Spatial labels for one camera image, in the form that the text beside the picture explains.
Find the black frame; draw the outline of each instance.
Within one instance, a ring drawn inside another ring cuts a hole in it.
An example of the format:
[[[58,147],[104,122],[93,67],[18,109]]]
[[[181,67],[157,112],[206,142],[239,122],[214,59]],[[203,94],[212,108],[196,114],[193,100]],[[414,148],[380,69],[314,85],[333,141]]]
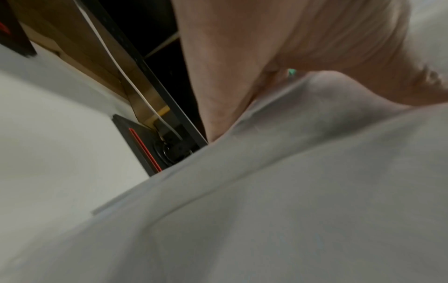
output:
[[[114,22],[108,12],[103,8],[103,6],[97,0],[81,0],[82,3],[87,7],[95,17],[101,22],[101,24],[109,31],[109,33],[119,42],[119,44],[126,50],[126,52],[134,59],[137,66],[141,69],[143,74],[149,80],[149,82],[154,86],[156,91],[171,109],[171,111],[176,115],[179,122],[188,131],[190,136],[196,141],[199,147],[206,146],[207,140],[198,131],[198,129],[193,125],[190,119],[185,115],[183,110],[177,104],[177,102],[172,98],[166,88],[162,85],[159,79],[155,76],[152,70],[148,67],[144,61],[143,56],[138,52],[135,46],[129,41],[126,35],[121,31],[118,25]]]

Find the black object with red mark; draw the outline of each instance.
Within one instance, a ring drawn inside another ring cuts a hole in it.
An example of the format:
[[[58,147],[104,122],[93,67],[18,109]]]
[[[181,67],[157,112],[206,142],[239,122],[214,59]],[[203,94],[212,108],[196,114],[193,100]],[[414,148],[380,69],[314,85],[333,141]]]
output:
[[[0,0],[0,43],[24,56],[36,55],[6,0]]]

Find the red stripe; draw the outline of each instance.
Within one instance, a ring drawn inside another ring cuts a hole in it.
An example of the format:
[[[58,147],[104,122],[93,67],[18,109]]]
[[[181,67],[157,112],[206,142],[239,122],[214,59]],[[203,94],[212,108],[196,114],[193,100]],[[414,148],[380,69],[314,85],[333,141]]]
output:
[[[143,151],[145,152],[146,156],[149,158],[151,163],[154,165],[157,172],[161,172],[162,168],[160,168],[160,166],[157,164],[157,161],[155,161],[154,157],[151,155],[149,150],[146,148],[145,144],[140,139],[139,135],[135,132],[135,130],[133,128],[129,128],[129,131],[134,136],[135,140],[140,144],[141,148],[143,149]]]

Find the skin wrinkle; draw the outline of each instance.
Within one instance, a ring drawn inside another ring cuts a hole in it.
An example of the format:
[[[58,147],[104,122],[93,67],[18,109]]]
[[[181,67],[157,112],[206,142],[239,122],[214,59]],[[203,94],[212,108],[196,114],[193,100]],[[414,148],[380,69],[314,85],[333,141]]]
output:
[[[210,141],[284,70],[333,70],[394,102],[448,100],[414,53],[407,0],[173,0],[182,48]]]

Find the white cable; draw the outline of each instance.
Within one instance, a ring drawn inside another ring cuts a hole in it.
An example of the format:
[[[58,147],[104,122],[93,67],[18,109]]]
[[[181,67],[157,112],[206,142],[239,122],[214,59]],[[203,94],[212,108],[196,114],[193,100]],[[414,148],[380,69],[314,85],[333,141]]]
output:
[[[97,38],[99,39],[99,41],[101,42],[101,44],[103,45],[104,49],[106,49],[106,52],[108,53],[109,57],[112,59],[113,63],[115,64],[115,66],[117,66],[118,70],[120,71],[120,73],[125,77],[125,79],[131,84],[132,88],[139,94],[139,96],[141,97],[141,99],[143,99],[143,101],[145,102],[145,104],[148,106],[149,109],[151,109],[151,111],[159,118],[159,120],[165,124],[166,127],[168,127],[168,129],[170,129],[180,140],[182,140],[181,135],[179,135],[178,132],[176,132],[175,129],[173,129],[173,127],[171,127],[165,120],[163,120],[163,118],[159,115],[159,113],[157,113],[157,111],[151,106],[151,104],[149,104],[149,102],[146,100],[146,98],[143,96],[143,94],[139,91],[139,89],[135,86],[135,84],[131,81],[131,79],[129,79],[129,77],[125,74],[125,72],[123,71],[123,69],[118,65],[117,61],[115,60],[115,58],[112,56],[111,52],[109,51],[109,48],[107,48],[106,44],[104,43],[103,39],[101,38],[101,36],[99,35],[96,27],[93,25],[92,21],[90,20],[88,14],[84,11],[84,9],[78,4],[78,2],[76,0],[74,0],[76,6],[78,7],[79,11],[81,12],[81,14],[83,15],[83,17],[85,18],[85,20],[87,21],[87,23],[89,24],[89,26],[92,28],[93,32],[95,33],[95,35],[97,36]]]

